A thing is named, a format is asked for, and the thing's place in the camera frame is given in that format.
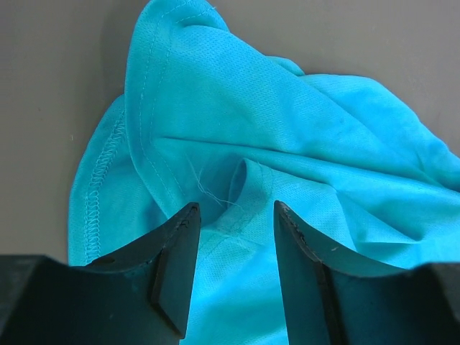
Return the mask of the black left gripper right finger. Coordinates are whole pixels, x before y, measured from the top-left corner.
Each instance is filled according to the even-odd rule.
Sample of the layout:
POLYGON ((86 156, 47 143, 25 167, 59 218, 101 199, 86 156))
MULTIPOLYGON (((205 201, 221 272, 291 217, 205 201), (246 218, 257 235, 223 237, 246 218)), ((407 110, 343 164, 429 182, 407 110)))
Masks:
POLYGON ((405 344, 417 337, 411 281, 274 203, 274 237, 290 344, 405 344))

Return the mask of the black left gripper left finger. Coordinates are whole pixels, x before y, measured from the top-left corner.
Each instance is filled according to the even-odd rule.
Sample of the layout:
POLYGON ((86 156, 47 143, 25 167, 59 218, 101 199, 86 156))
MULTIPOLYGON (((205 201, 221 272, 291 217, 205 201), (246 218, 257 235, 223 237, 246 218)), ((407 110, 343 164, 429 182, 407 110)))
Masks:
POLYGON ((102 275, 96 310, 105 340, 185 338, 201 231, 189 203, 163 225, 88 264, 102 275))

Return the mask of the turquoise t shirt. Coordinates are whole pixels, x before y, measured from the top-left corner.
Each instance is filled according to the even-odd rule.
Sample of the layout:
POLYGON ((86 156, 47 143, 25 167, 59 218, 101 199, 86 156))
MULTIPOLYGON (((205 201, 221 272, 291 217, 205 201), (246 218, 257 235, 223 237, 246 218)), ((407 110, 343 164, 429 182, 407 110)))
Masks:
POLYGON ((84 265, 186 203, 202 229, 186 344, 286 344, 273 206, 357 274, 459 260, 459 159, 398 97, 307 75, 230 33, 206 1, 151 1, 124 93, 70 193, 69 262, 84 265))

